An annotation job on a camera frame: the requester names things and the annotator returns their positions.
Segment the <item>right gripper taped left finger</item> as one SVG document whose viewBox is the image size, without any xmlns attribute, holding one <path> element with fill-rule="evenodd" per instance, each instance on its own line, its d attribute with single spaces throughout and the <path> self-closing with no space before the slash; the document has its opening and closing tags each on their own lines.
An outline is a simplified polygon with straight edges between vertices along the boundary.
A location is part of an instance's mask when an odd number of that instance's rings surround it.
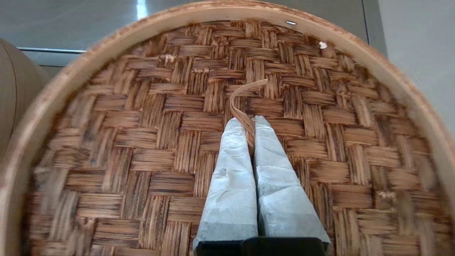
<svg viewBox="0 0 455 256">
<path fill-rule="evenodd" d="M 258 237 L 257 194 L 245 128 L 232 118 L 221 137 L 194 246 Z"/>
</svg>

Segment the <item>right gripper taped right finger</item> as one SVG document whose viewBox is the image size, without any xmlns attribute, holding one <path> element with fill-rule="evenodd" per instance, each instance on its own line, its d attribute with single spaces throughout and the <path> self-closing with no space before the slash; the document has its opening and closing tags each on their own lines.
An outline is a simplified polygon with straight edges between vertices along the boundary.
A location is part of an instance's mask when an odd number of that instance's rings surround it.
<svg viewBox="0 0 455 256">
<path fill-rule="evenodd" d="M 274 129 L 255 116 L 255 180 L 258 225 L 266 237 L 315 237 L 331 241 Z"/>
</svg>

